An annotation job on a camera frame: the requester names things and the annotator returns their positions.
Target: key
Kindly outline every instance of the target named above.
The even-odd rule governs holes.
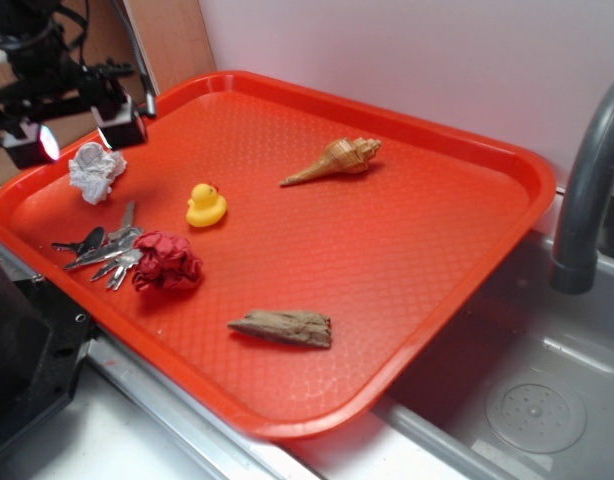
[[[113,275],[107,281],[107,288],[113,288],[114,290],[118,290],[120,285],[123,283],[125,276],[127,276],[127,270],[129,270],[134,265],[137,265],[142,256],[143,252],[141,252],[137,248],[132,248],[131,250],[128,250],[122,255],[120,255],[119,257],[114,258],[111,262],[98,270],[98,272],[96,272],[96,274],[91,277],[91,281],[96,281],[99,278],[107,275],[112,270],[115,270]]]
[[[74,242],[74,243],[60,243],[53,242],[51,246],[54,250],[71,250],[76,254],[76,256],[80,256],[83,253],[86,253],[90,250],[95,250],[99,248],[103,241],[105,240],[105,229],[103,227],[96,227],[89,235],[85,237],[82,242]]]
[[[111,260],[112,258],[122,255],[126,251],[130,250],[134,244],[134,240],[142,235],[142,233],[142,228],[132,227],[127,230],[117,241],[108,243],[107,245],[104,245],[96,250],[91,250],[84,253],[73,262],[65,265],[63,268],[65,270],[71,270],[72,268],[83,265],[90,265],[92,263]]]
[[[127,207],[125,207],[125,214],[123,215],[120,228],[114,232],[109,232],[107,234],[107,239],[110,243],[117,241],[120,237],[123,236],[124,233],[126,233],[132,228],[132,225],[134,223],[135,207],[136,202],[134,202],[133,200],[127,204]]]

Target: plastic tray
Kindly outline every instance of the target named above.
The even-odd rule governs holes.
[[[243,72],[162,95],[149,143],[96,206],[68,160],[0,190],[0,241],[96,321],[227,422],[271,439],[313,435],[368,409],[550,205],[552,172],[526,150]],[[367,172],[280,188],[331,141],[375,138]],[[229,203],[185,220],[197,183]],[[117,229],[128,201],[146,231],[184,235],[204,261],[193,291],[117,292],[52,241]],[[332,318],[333,345],[306,349],[226,328],[249,310]]]

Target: white wall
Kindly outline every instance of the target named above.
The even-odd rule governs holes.
[[[564,185],[614,81],[611,0],[199,0],[241,69],[529,148]]]

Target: spiral shell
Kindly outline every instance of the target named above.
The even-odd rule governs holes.
[[[381,145],[380,140],[365,140],[362,137],[354,141],[347,138],[336,140],[327,145],[318,161],[287,177],[280,182],[280,186],[297,185],[334,173],[364,172],[369,168],[369,160],[376,156]]]

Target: gray faucet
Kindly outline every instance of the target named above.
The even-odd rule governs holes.
[[[550,283],[585,293],[594,284],[598,250],[614,258],[614,84],[587,127],[560,211]]]

